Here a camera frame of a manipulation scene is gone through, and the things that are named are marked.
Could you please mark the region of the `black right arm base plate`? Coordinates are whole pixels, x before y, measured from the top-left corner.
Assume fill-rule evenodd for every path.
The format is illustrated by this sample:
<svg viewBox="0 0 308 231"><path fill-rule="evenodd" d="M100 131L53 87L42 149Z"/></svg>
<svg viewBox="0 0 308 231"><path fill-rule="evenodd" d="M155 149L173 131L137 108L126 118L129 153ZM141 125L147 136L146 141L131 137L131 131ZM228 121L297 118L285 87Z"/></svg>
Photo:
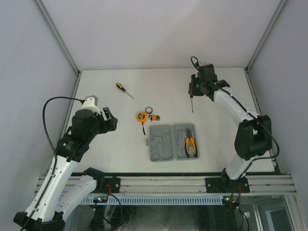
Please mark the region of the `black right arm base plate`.
<svg viewBox="0 0 308 231"><path fill-rule="evenodd" d="M241 189L242 193L250 193L248 179L246 177L227 182L223 182L220 177L206 178L205 186L207 193L237 193L239 189Z"/></svg>

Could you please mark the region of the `short yellow black screwdriver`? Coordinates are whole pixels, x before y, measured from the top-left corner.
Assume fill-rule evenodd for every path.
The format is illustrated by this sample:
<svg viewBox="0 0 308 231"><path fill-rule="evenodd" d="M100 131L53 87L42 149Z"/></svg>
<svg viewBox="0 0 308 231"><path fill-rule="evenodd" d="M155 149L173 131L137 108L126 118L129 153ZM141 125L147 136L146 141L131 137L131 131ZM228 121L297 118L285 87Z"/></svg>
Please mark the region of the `short yellow black screwdriver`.
<svg viewBox="0 0 308 231"><path fill-rule="evenodd" d="M134 99L134 97L131 96L131 95L127 92L127 90L122 86L122 84L116 83L116 86L117 86L118 89L120 89L121 91L123 91L124 93L126 93L127 95L129 95L131 98Z"/></svg>

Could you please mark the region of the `grey plastic tool case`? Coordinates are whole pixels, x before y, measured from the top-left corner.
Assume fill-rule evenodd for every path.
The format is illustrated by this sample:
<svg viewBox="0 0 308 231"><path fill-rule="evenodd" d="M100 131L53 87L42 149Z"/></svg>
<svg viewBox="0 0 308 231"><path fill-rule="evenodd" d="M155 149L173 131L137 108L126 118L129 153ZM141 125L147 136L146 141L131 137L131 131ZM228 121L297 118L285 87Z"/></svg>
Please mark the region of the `grey plastic tool case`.
<svg viewBox="0 0 308 231"><path fill-rule="evenodd" d="M185 153L186 129L189 128L195 139L197 157L187 158ZM149 128L149 138L146 140L152 162L166 162L173 159L195 160L199 159L196 130L193 123L175 125L155 125Z"/></svg>

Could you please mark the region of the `orange black pliers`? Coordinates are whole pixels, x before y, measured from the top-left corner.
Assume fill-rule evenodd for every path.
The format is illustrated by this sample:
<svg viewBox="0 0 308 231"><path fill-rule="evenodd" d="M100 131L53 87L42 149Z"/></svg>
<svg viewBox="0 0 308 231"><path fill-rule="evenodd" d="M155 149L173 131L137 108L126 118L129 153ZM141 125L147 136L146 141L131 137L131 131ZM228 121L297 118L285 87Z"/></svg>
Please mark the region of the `orange black pliers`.
<svg viewBox="0 0 308 231"><path fill-rule="evenodd" d="M197 147L192 132L189 128L186 129L186 138L185 138L185 153L187 158L196 158L197 157Z"/></svg>

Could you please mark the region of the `long black yellow screwdriver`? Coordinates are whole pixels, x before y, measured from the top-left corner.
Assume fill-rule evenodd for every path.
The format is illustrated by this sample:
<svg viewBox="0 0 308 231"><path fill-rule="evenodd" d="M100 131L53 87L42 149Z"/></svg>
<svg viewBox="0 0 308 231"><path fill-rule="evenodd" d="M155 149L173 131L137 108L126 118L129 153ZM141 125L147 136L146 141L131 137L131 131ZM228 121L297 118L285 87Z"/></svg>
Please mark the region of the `long black yellow screwdriver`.
<svg viewBox="0 0 308 231"><path fill-rule="evenodd" d="M190 100L191 100L191 109L192 109L192 113L193 113L193 95L190 95Z"/></svg>

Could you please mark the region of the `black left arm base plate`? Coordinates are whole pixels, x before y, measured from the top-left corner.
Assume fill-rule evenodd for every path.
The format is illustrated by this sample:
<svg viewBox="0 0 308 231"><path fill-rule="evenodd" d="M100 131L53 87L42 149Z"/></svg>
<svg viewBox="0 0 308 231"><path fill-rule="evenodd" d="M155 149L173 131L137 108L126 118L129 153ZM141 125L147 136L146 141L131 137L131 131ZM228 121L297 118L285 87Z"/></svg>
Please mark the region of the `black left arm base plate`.
<svg viewBox="0 0 308 231"><path fill-rule="evenodd" d="M121 186L121 179L118 177L105 178L104 181L99 182L94 193L119 193Z"/></svg>

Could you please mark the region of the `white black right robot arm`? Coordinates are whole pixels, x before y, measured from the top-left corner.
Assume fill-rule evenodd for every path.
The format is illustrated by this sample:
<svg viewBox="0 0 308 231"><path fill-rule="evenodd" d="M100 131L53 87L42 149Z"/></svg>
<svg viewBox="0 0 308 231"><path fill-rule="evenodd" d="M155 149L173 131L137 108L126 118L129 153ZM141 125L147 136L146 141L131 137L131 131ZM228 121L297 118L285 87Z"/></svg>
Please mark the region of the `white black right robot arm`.
<svg viewBox="0 0 308 231"><path fill-rule="evenodd" d="M271 133L271 119L251 111L238 100L225 80L218 80L212 64L200 65L193 62L196 74L191 76L188 94L190 97L206 96L223 107L237 125L234 141L236 155L231 163L223 169L220 182L222 189L232 192L245 177L251 165L266 159L266 152L272 149L275 141Z"/></svg>

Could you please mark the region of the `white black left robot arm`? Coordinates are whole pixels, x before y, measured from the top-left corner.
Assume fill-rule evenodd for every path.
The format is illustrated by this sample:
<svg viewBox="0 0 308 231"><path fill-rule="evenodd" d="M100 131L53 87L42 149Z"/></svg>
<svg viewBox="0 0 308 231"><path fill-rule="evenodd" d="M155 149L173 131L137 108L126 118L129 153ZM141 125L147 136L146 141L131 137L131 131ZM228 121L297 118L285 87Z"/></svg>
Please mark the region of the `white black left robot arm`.
<svg viewBox="0 0 308 231"><path fill-rule="evenodd" d="M89 193L103 191L104 173L89 167L79 182L63 194L67 181L93 139L115 131L117 122L107 107L98 112L86 107L78 110L72 125L57 143L50 170L36 197L26 211L16 213L14 223L23 231L61 231L70 214Z"/></svg>

